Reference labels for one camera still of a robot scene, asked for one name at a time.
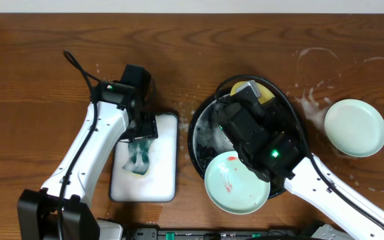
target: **wood grain surface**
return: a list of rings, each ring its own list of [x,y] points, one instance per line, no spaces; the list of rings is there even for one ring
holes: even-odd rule
[[[384,15],[8,15],[0,14],[0,239],[19,239],[16,203],[38,190],[72,144],[89,93],[78,70],[62,56],[70,49],[84,69],[119,79],[125,64],[155,78],[156,109],[183,117],[222,80],[256,74],[276,83],[298,109],[308,94],[319,109],[354,98],[384,118]],[[334,151],[306,120],[311,148],[347,184],[384,209],[384,148],[363,159]],[[330,223],[290,193],[249,215],[218,209],[205,192],[179,134],[176,196],[170,203],[112,203],[108,161],[97,184],[95,217],[162,228],[300,228]]]

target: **green led indicator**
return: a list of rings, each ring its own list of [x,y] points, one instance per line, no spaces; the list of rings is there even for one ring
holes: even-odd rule
[[[279,156],[279,153],[277,150],[273,150],[272,153],[271,153],[272,157],[278,157]]]

